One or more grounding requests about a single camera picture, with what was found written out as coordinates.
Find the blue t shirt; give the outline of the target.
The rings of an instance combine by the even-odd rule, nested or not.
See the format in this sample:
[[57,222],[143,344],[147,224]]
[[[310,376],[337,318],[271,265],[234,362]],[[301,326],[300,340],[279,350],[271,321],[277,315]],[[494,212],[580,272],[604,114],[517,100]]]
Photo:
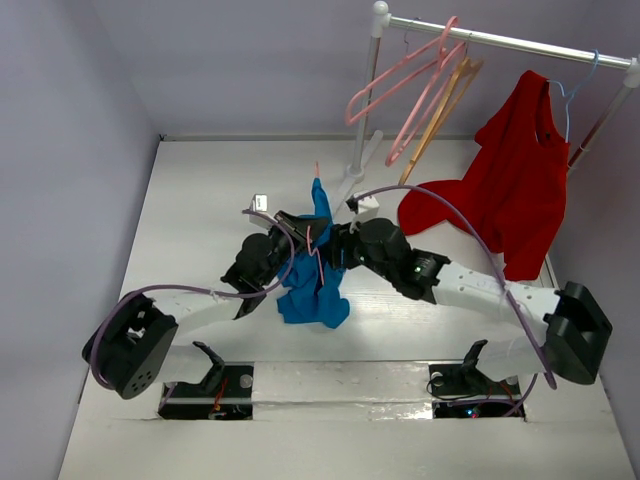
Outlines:
[[344,271],[331,268],[324,256],[321,261],[308,253],[303,240],[303,251],[289,274],[285,275],[288,263],[278,272],[287,292],[277,299],[277,310],[286,324],[320,323],[336,329],[349,316],[349,301],[340,293]]

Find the thin pink wire hanger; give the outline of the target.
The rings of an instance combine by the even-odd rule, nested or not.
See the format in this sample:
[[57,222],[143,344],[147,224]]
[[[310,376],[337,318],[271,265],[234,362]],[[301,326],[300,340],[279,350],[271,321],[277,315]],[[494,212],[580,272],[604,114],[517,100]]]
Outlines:
[[[316,209],[316,213],[327,214],[329,212],[329,200],[321,182],[320,169],[319,169],[318,162],[315,162],[314,164],[314,172],[315,172],[315,176],[312,182],[311,195],[312,195],[312,199]],[[318,243],[317,240],[314,240],[314,241],[311,240],[311,228],[308,227],[306,231],[307,253],[310,257],[316,258],[320,284],[324,285],[325,284],[324,271],[322,266],[321,254],[319,252],[317,243]]]

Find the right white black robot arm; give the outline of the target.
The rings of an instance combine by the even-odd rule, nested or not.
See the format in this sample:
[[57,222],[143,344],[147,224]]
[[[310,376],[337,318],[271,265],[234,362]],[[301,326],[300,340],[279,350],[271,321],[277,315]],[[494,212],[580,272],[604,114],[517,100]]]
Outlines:
[[521,337],[495,343],[481,339],[470,347],[460,368],[462,384],[470,391],[536,373],[550,372],[579,385],[591,385],[598,376],[612,325],[582,284],[554,289],[500,282],[444,255],[411,247],[399,227],[383,218],[332,226],[321,252],[330,267],[365,267],[411,300],[522,327]]

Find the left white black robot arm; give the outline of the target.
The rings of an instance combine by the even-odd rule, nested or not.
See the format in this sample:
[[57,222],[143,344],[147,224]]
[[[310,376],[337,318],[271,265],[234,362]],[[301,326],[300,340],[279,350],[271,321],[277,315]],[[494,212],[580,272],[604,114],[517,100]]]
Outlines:
[[202,341],[177,345],[175,338],[251,314],[329,225],[326,217],[283,211],[261,218],[269,230],[245,238],[221,286],[150,285],[118,301],[82,350],[100,386],[124,400],[154,383],[189,385],[201,395],[219,388],[222,358]]

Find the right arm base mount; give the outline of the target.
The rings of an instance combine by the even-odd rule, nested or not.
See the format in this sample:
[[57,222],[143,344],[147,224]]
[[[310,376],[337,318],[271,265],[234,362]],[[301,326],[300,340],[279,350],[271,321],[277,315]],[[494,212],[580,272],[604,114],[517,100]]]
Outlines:
[[435,419],[525,419],[519,384],[492,381],[477,369],[479,355],[487,343],[476,341],[460,362],[429,366],[425,389],[433,400]]

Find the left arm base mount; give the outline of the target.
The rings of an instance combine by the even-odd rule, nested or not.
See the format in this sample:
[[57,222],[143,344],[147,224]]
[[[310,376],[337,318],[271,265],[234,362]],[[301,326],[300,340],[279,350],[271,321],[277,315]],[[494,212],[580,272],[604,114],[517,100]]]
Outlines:
[[254,364],[226,363],[205,343],[192,345],[206,358],[208,371],[196,383],[165,383],[158,415],[165,420],[251,420]]

